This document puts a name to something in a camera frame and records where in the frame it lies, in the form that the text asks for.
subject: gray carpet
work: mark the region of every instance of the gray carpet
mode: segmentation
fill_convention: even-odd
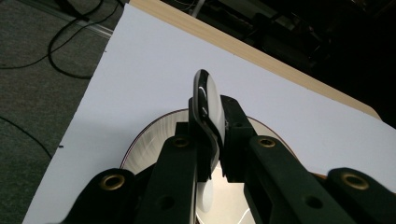
[[[99,3],[97,0],[70,2],[81,13]],[[106,0],[92,20],[101,20],[116,4]],[[15,0],[0,1],[0,12],[0,67],[20,66],[45,56],[51,39],[67,24]],[[114,29],[121,13],[119,7],[103,25]],[[62,43],[78,28],[73,26],[57,43]],[[53,53],[53,60],[67,72],[91,76],[107,41],[83,30]],[[57,72],[48,59],[26,68],[0,69],[0,117],[19,125],[53,155],[88,84],[89,80]],[[49,156],[38,143],[0,119],[0,223],[22,223],[49,163]]]

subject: screw hole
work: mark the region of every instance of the screw hole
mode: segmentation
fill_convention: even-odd
[[[274,147],[276,143],[275,143],[274,140],[272,140],[272,139],[269,139],[269,138],[261,138],[261,139],[259,140],[259,144],[260,144],[262,147]]]
[[[354,189],[365,190],[369,188],[369,183],[358,175],[347,173],[342,174],[341,178],[345,184]]]
[[[176,138],[173,141],[175,147],[186,147],[189,143],[189,140],[185,138]]]
[[[123,175],[107,175],[102,178],[99,186],[104,190],[119,189],[125,183]]]
[[[303,197],[303,201],[306,205],[308,205],[312,208],[319,209],[319,208],[323,207],[322,201],[314,196],[305,196],[305,197]]]

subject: black cable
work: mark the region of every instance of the black cable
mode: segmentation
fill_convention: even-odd
[[[14,126],[15,128],[17,128],[18,130],[20,130],[21,132],[25,133],[26,135],[28,135],[31,139],[33,139],[36,143],[38,143],[43,149],[44,151],[47,153],[47,155],[49,156],[49,159],[52,159],[52,155],[50,154],[50,152],[47,150],[46,147],[44,147],[44,145],[38,141],[35,137],[33,137],[31,134],[29,134],[28,132],[26,132],[23,128],[21,128],[20,126],[18,126],[17,124],[15,124],[14,122],[12,122],[9,119],[3,118],[0,116],[0,119],[6,121],[7,123],[11,124],[12,126]]]
[[[82,17],[75,18],[74,20],[72,20],[72,21],[70,21],[69,23],[67,23],[66,26],[62,27],[62,29],[59,30],[58,33],[51,39],[51,41],[49,42],[49,46],[48,46],[48,48],[47,48],[47,53],[48,53],[49,63],[50,63],[50,65],[51,65],[56,71],[58,71],[58,72],[60,72],[60,73],[62,73],[62,74],[64,74],[64,75],[66,75],[66,76],[68,76],[68,77],[74,77],[74,78],[80,78],[80,79],[91,79],[92,76],[78,76],[78,75],[74,75],[74,74],[68,73],[68,72],[64,71],[63,69],[61,69],[60,67],[58,67],[58,66],[56,65],[56,63],[53,61],[53,59],[52,59],[52,54],[51,54],[51,52],[52,52],[53,44],[55,43],[55,41],[59,38],[59,36],[61,36],[61,34],[62,34],[67,28],[69,28],[70,26],[72,26],[76,21],[80,21],[80,20],[82,20],[84,17],[88,17],[89,15],[91,15],[92,13],[94,13],[96,10],[98,10],[98,9],[100,8],[100,6],[103,4],[103,2],[104,2],[104,0],[101,0],[101,1],[99,2],[99,4],[98,4],[93,10],[91,10],[91,11],[89,11],[89,12],[83,14]]]
[[[70,42],[70,41],[71,41],[79,32],[81,32],[84,28],[87,28],[88,26],[95,25],[95,24],[98,24],[98,23],[101,23],[101,22],[106,21],[108,18],[110,18],[112,15],[114,15],[114,13],[116,12],[117,8],[118,8],[118,5],[116,5],[115,8],[114,8],[114,10],[113,10],[108,16],[106,16],[104,19],[102,19],[102,20],[100,20],[100,21],[97,21],[97,22],[93,22],[93,23],[87,24],[87,25],[81,27],[81,28],[80,28],[79,30],[77,30],[73,35],[71,35],[64,43],[62,43],[62,45],[60,45],[60,46],[57,47],[56,49],[53,49],[50,53],[46,54],[45,56],[43,56],[42,58],[38,59],[37,61],[32,62],[32,63],[28,63],[28,64],[26,64],[26,65],[21,65],[21,66],[0,67],[0,69],[20,69],[20,68],[25,68],[25,67],[32,66],[32,65],[34,65],[34,64],[36,64],[36,63],[39,63],[39,62],[43,61],[45,58],[49,57],[53,52],[57,51],[58,49],[60,49],[61,47],[63,47],[65,44],[67,44],[68,42]],[[76,22],[76,21],[78,21],[78,19],[74,19],[74,20],[70,21],[68,24],[66,24],[66,26],[68,27],[68,26],[70,26],[71,24],[73,24],[73,23]]]

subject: circular base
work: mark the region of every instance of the circular base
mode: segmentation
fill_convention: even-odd
[[[155,119],[132,142],[120,168],[136,175],[154,164],[165,140],[175,135],[177,122],[187,122],[188,117],[188,109],[182,109]],[[280,140],[292,153],[271,129],[255,119],[248,119],[257,135],[268,135]],[[212,174],[211,182],[198,184],[196,214],[200,223],[254,223],[245,199],[244,184],[228,183],[222,176],[219,164]]]

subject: white tabletop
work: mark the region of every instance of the white tabletop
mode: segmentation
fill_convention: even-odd
[[[393,128],[127,5],[23,223],[62,221],[95,175],[120,167],[143,128],[187,107],[202,68],[309,171],[347,166],[396,191]]]

